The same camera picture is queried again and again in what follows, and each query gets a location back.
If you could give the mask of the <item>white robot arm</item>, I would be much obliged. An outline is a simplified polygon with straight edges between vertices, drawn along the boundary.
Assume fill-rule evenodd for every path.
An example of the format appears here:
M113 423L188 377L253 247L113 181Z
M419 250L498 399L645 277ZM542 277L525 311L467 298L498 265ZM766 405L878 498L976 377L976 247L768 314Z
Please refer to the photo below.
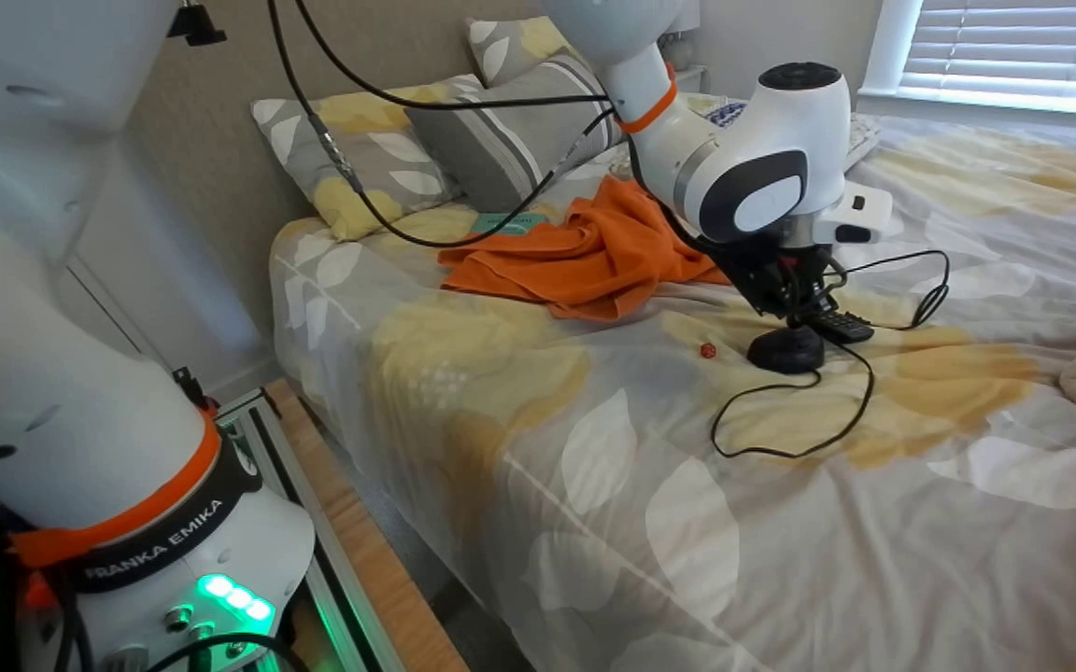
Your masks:
M659 53L682 0L538 3L600 69L645 189L754 306L789 316L772 257L845 196L845 73L778 64L718 131L682 108ZM175 0L0 0L7 640L43 672L250 663L276 650L314 554L310 516L224 442L216 409L50 289L170 21Z

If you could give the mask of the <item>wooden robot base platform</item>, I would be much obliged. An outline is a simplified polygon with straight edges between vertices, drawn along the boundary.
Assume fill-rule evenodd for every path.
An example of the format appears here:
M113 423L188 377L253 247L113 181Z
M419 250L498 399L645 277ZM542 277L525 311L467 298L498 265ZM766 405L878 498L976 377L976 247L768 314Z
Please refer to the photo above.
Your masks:
M295 386L268 381L221 424L314 520L314 561L279 628L305 672L467 672Z

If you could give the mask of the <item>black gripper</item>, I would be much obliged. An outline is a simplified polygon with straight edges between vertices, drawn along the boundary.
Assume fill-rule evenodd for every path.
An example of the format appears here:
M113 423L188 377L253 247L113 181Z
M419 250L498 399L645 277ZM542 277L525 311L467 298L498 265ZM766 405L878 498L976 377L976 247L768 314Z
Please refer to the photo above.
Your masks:
M783 314L789 327L809 327L832 311L824 247L783 247L778 235L748 235L723 250L723 277L757 314Z

